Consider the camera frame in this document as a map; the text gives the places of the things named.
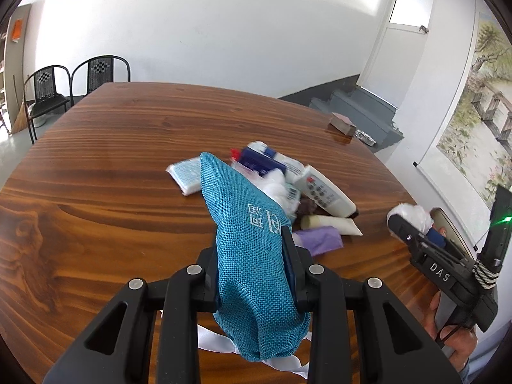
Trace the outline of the person's right hand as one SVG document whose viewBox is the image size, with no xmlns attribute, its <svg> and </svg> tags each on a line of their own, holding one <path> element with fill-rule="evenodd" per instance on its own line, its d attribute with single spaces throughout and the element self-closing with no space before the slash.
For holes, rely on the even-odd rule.
<svg viewBox="0 0 512 384">
<path fill-rule="evenodd" d="M 444 340 L 444 344 L 453 349 L 449 360 L 457 372 L 461 372 L 466 366 L 469 357 L 476 349 L 478 339 L 473 329 L 457 329 L 454 326 L 446 326 L 441 332 L 438 331 L 435 324 L 436 311 L 439 306 L 441 292 L 438 291 L 429 303 L 423 317 L 423 327 L 429 336 L 435 340 L 438 335 Z"/>
</svg>

